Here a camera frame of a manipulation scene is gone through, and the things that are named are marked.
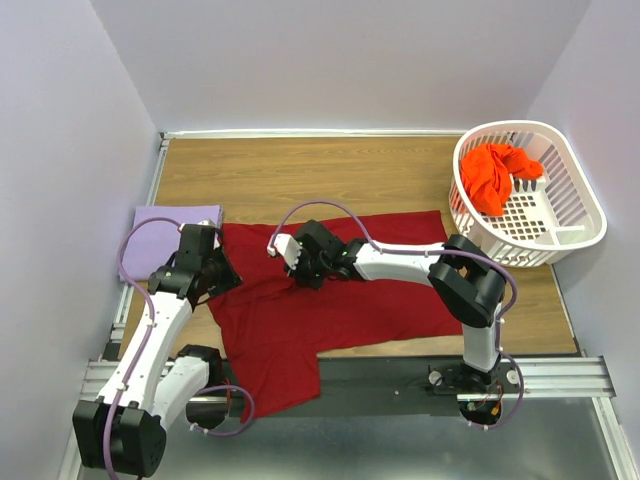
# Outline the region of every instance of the white plastic basket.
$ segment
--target white plastic basket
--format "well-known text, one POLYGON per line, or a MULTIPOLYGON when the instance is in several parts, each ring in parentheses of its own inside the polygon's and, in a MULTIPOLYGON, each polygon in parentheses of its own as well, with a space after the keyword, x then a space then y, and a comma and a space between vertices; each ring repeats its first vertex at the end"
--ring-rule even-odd
POLYGON ((599 242, 607 221, 567 139, 555 128, 524 120, 469 130, 453 153, 449 207, 458 231, 495 261, 513 267, 552 264, 599 242), (522 147, 545 169, 534 181, 513 179, 504 215, 476 211, 464 191, 460 162, 483 143, 522 147))

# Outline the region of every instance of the wooden tabletop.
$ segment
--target wooden tabletop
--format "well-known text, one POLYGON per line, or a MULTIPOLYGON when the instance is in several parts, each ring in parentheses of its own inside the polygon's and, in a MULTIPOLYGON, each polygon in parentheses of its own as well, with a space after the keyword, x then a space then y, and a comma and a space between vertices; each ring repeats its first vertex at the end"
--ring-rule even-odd
MULTIPOLYGON (((448 192, 456 137, 255 138, 171 140, 156 205, 220 204, 227 222, 278 223, 294 205, 313 198, 337 200, 359 215, 440 210, 456 233, 448 192)), ((310 206, 291 222, 344 214, 310 206)), ((568 353, 576 346, 548 266, 511 270, 519 300, 506 318, 503 345, 522 353, 568 353)), ((126 349, 142 313, 133 297, 122 343, 126 349)), ((188 343, 224 352, 220 329, 198 307, 172 355, 188 343)), ((386 342, 324 352, 322 356, 460 354, 461 336, 386 342)))

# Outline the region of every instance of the wall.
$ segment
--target wall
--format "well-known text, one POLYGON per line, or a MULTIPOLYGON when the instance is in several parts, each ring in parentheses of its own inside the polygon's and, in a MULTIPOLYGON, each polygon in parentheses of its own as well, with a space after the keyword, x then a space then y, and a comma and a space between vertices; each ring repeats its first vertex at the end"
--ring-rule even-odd
POLYGON ((577 338, 589 354, 606 357, 638 459, 639 15, 634 0, 594 1, 529 111, 568 136, 607 215, 602 243, 567 257, 556 272, 577 338))
POLYGON ((158 136, 87 0, 0 3, 0 477, 57 478, 158 136))
POLYGON ((589 0, 92 0, 162 131, 523 117, 589 0))

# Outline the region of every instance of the purple folded cloth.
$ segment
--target purple folded cloth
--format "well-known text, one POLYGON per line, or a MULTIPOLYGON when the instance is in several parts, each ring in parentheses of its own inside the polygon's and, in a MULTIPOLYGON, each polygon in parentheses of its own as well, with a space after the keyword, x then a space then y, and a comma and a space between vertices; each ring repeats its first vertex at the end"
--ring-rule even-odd
MULTIPOLYGON (((198 223, 211 219, 219 227, 222 208, 219 205, 204 207, 136 207, 133 224, 151 217, 169 217, 180 223, 198 223)), ((180 233, 167 222, 151 222, 134 233, 124 252, 123 265, 134 280, 148 280, 158 267, 164 265, 178 249, 180 233)))

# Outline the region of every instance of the orange garment in basket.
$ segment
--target orange garment in basket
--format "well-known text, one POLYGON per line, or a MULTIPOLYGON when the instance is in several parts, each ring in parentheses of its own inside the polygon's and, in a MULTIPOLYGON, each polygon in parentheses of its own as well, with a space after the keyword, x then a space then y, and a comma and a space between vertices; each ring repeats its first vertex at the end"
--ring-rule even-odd
POLYGON ((524 149, 511 145, 483 143, 465 155, 460 163, 460 177, 465 192, 479 212, 502 215, 513 185, 509 174, 535 180, 544 168, 527 156, 524 149))

